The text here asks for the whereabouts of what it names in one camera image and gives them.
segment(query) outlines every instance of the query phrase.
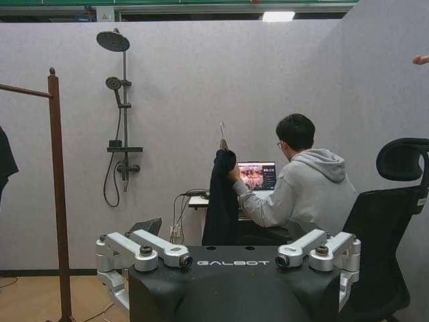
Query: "gray hoodie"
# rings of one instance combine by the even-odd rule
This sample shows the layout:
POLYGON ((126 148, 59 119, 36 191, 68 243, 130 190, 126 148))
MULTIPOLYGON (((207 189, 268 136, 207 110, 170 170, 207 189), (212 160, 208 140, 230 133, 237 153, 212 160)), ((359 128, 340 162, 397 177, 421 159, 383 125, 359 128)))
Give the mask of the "gray hoodie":
POLYGON ((344 159, 325 149, 296 154, 265 199, 256 197, 242 180, 233 187, 241 208, 254 222, 263 227, 284 226, 294 239, 314 228, 337 234, 357 198, 344 159))

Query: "shower faucet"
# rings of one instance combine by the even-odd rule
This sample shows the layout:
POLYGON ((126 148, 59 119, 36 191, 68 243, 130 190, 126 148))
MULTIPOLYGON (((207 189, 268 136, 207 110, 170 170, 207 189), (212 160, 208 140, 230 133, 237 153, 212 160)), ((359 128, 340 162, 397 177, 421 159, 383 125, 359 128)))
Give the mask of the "shower faucet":
POLYGON ((128 112, 127 110, 131 108, 131 104, 127 101, 127 91, 131 86, 131 82, 127 80, 127 55, 126 51, 129 49, 129 41, 126 37, 119 33, 118 29, 114 29, 112 32, 100 32, 97 35, 97 42, 104 49, 110 50, 112 52, 122 52, 123 53, 123 79, 120 80, 117 77, 109 77, 106 80, 106 85, 109 89, 115 92, 116 103, 119 109, 119 120, 121 119, 121 113, 123 113, 123 143, 118 140, 119 124, 117 129, 117 135, 115 140, 109 142, 109 147, 107 151, 112 153, 111 162, 109 164, 108 173, 110 172, 110 167, 112 164, 113 156, 115 153, 123 153, 122 161, 118 162, 115 166, 117 172, 121 173, 122 180, 125 181, 124 192, 127 191, 128 182, 129 182, 129 173, 130 172, 139 172, 140 166, 130 166, 128 153, 131 152, 143 152, 142 147, 129 147, 128 146, 128 112), (119 89, 122 88, 123 91, 123 101, 119 95, 119 89))

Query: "white desk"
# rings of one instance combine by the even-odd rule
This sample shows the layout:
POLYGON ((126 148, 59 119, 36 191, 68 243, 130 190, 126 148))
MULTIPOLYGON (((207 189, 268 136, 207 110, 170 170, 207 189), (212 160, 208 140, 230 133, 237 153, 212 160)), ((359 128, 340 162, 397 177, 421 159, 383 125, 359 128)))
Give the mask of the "white desk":
POLYGON ((188 203, 190 208, 207 208, 208 207, 208 199, 202 198, 201 196, 193 196, 189 199, 188 203))

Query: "black hair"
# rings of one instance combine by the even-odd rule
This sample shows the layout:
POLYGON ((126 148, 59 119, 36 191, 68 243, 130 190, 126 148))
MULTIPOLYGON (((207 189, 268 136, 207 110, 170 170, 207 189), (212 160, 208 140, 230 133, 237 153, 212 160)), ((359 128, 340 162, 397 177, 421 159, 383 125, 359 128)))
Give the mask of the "black hair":
POLYGON ((314 143, 316 127, 302 114, 291 114, 282 119, 275 129, 281 141, 286 142, 295 151, 310 149, 314 143))

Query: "logo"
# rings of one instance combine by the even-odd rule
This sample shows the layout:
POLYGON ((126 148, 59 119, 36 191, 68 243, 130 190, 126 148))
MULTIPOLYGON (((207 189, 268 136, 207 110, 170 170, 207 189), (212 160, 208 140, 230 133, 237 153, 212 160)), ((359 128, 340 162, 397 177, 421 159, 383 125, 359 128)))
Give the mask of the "logo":
POLYGON ((218 262, 217 260, 214 260, 212 262, 208 260, 200 260, 196 264, 199 266, 258 266, 258 265, 264 265, 267 266, 269 263, 269 260, 235 260, 234 262, 218 262))

